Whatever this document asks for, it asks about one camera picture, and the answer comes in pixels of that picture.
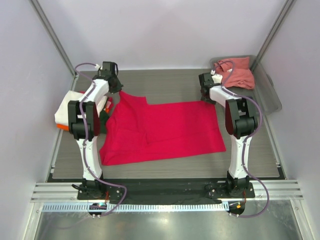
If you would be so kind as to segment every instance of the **white cloth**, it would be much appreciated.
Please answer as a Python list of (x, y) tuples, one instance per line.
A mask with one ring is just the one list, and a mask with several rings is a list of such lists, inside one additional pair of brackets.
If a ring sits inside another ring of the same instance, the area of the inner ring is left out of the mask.
[[(76, 91), (68, 91), (64, 96), (62, 103), (60, 104), (58, 110), (54, 114), (54, 120), (56, 124), (61, 124), (64, 126), (69, 125), (68, 121), (68, 103), (69, 101), (74, 101), (80, 99), (84, 94)], [(104, 105), (107, 101), (107, 97), (103, 96), (101, 101), (97, 104), (96, 110), (98, 112), (98, 116), (100, 116), (100, 112), (104, 108)]]

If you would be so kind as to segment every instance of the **black joint motor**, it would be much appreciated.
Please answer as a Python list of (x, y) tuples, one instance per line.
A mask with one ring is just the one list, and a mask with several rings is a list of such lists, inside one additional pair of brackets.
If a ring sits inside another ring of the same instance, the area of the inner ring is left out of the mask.
[(245, 98), (225, 101), (225, 128), (237, 139), (252, 134), (258, 127), (255, 106)]
[[(83, 111), (86, 114), (86, 122), (88, 127), (88, 140), (92, 141), (95, 136), (100, 133), (100, 120), (97, 112), (96, 103), (93, 101), (82, 103)], [(80, 118), (80, 102), (69, 101), (68, 103), (68, 122), (69, 132), (74, 136), (74, 139), (85, 139), (86, 131), (84, 120)]]
[(220, 83), (215, 83), (212, 79), (211, 73), (202, 73), (199, 75), (199, 82), (201, 86), (201, 101), (211, 103), (211, 104), (216, 104), (216, 101), (213, 101), (210, 98), (210, 88), (214, 86), (221, 85)]
[(112, 61), (104, 61), (102, 67), (98, 70), (97, 75), (93, 79), (104, 79), (109, 84), (109, 92), (114, 94), (119, 92), (123, 85), (118, 79), (118, 64)]

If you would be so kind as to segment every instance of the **clothing pile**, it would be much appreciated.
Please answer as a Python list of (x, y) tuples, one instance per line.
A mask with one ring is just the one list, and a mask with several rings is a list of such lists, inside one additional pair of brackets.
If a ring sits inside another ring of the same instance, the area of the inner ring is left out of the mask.
[(224, 79), (228, 77), (233, 68), (233, 64), (231, 62), (223, 63), (224, 61), (233, 61), (235, 63), (235, 68), (233, 69), (232, 75), (224, 85), (226, 88), (255, 88), (255, 78), (249, 69), (250, 57), (226, 58), (215, 63), (215, 73), (222, 75), (222, 83), (224, 82)]

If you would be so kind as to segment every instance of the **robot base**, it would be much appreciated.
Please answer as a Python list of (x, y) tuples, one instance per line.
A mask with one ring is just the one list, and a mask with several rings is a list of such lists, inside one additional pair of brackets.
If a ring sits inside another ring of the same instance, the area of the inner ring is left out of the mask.
[(97, 180), (83, 178), (80, 186), (73, 184), (72, 187), (78, 190), (78, 200), (104, 199), (106, 197), (107, 186)]
[(206, 190), (206, 197), (216, 201), (223, 201), (223, 199), (243, 199), (244, 195), (246, 199), (253, 199), (256, 197), (251, 182), (249, 182), (248, 188), (233, 189), (232, 191), (229, 191), (226, 183), (223, 182), (212, 182), (206, 185), (204, 189)]

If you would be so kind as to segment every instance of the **metal frame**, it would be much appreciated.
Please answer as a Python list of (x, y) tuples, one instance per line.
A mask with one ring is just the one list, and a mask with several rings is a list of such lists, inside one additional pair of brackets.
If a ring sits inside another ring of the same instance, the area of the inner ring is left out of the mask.
[[(266, 192), (258, 181), (251, 181), (255, 198), (248, 198), (248, 201), (266, 200)], [(302, 192), (296, 180), (264, 180), (263, 183), (269, 190), (271, 200), (303, 200)], [(80, 185), (81, 182), (47, 182), (35, 185), (31, 203), (54, 203), (54, 202), (83, 202), (77, 200), (78, 190), (71, 184)], [(223, 201), (239, 201), (242, 198), (224, 198)]]
[[(251, 181), (255, 198), (249, 198), (247, 201), (265, 201), (266, 192), (258, 181)], [(296, 220), (300, 232), (305, 240), (313, 240), (314, 235), (308, 223), (305, 213), (305, 202), (301, 189), (296, 180), (264, 180), (263, 183), (269, 190), (270, 200), (290, 200), (293, 207)], [(63, 183), (37, 183), (35, 185), (30, 204), (32, 212), (30, 214), (29, 223), (25, 231), (24, 240), (34, 239), (38, 224), (40, 221), (40, 213), (42, 212), (87, 212), (88, 206), (94, 202), (104, 202), (104, 200), (77, 200), (78, 191), (71, 184), (80, 184), (80, 182), (63, 182)], [(225, 211), (228, 208), (228, 201), (241, 201), (242, 199), (223, 199), (221, 205), (177, 205), (177, 206), (161, 206), (161, 205), (123, 205), (118, 210), (119, 213), (136, 212), (197, 212), (197, 211)]]
[(35, 10), (35, 13), (37, 14), (37, 16), (39, 17), (40, 21), (43, 24), (44, 29), (46, 30), (46, 32), (48, 33), (49, 37), (51, 38), (55, 48), (57, 49), (57, 51), (59, 52), (62, 60), (64, 61), (66, 67), (69, 69), (69, 71), (71, 72), (71, 74), (73, 76), (76, 76), (76, 72), (74, 70), (74, 67), (66, 53), (66, 51), (64, 50), (59, 38), (57, 37), (53, 27), (51, 26), (44, 10), (42, 9), (40, 3), (38, 2), (38, 0), (29, 0), (29, 2), (31, 3), (32, 7)]
[(42, 202), (30, 203), (32, 210), (22, 238), (23, 240), (31, 240), (35, 238), (43, 206), (44, 204)]
[(258, 54), (256, 55), (256, 60), (251, 67), (252, 72), (257, 67), (257, 64), (260, 63), (260, 61), (264, 57), (272, 40), (275, 38), (277, 32), (279, 31), (284, 20), (287, 18), (288, 14), (289, 14), (290, 10), (292, 9), (292, 7), (294, 6), (295, 2), (296, 2), (296, 0), (286, 0), (286, 2), (284, 3), (278, 17), (276, 18), (276, 20), (270, 30), (270, 32), (268, 33), (266, 39), (264, 40), (264, 43), (262, 44)]

